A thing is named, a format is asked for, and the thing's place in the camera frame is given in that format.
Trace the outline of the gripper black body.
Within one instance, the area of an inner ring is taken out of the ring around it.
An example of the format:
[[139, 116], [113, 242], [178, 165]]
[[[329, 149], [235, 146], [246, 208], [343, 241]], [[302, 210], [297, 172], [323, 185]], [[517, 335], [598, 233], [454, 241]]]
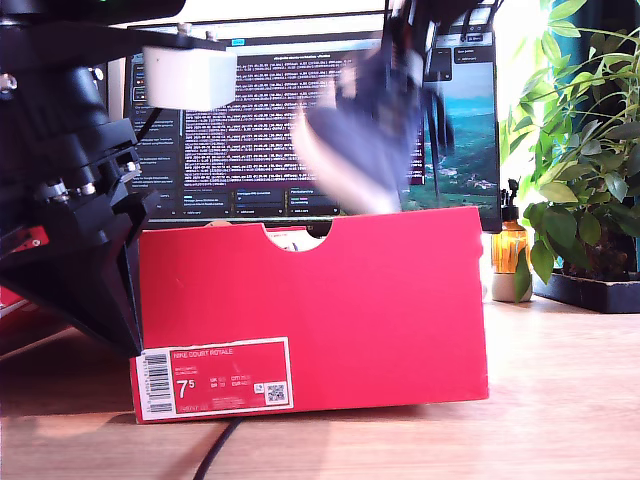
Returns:
[[86, 67], [15, 75], [1, 95], [1, 233], [88, 219], [123, 219], [134, 240], [158, 197], [130, 194], [141, 137], [110, 120]]

